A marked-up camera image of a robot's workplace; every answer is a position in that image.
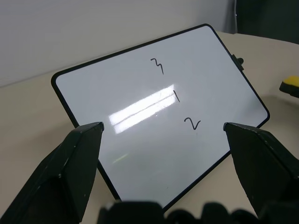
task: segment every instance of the table surface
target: table surface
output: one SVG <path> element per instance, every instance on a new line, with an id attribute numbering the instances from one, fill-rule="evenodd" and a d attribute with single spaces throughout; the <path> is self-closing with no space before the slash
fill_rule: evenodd
<path id="1" fill-rule="evenodd" d="M 244 59 L 244 73 L 271 118 L 262 129 L 270 131 L 299 158 L 299 99 L 280 92 L 281 81 L 299 75 L 299 45 L 267 38 L 218 33 L 231 54 Z M 55 72 L 0 89 L 0 214 L 7 209 L 40 161 L 73 129 L 54 93 Z M 96 223 L 102 205 L 114 199 L 99 172 L 82 223 Z M 183 208 L 200 216 L 206 202 L 218 201 L 229 211 L 253 212 L 235 172 L 226 158 L 170 211 Z"/>

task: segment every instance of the white wall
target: white wall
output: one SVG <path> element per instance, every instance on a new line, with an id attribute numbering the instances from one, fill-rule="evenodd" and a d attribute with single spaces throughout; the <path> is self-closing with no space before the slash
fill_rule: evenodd
<path id="1" fill-rule="evenodd" d="M 2 0 L 0 86 L 202 23 L 232 30 L 233 0 Z"/>

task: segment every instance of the yellow object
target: yellow object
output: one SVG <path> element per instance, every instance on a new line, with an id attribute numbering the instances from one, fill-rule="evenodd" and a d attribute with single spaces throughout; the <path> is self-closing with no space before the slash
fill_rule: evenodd
<path id="1" fill-rule="evenodd" d="M 298 76 L 290 76 L 283 81 L 285 84 L 293 85 L 299 87 L 299 77 Z"/>

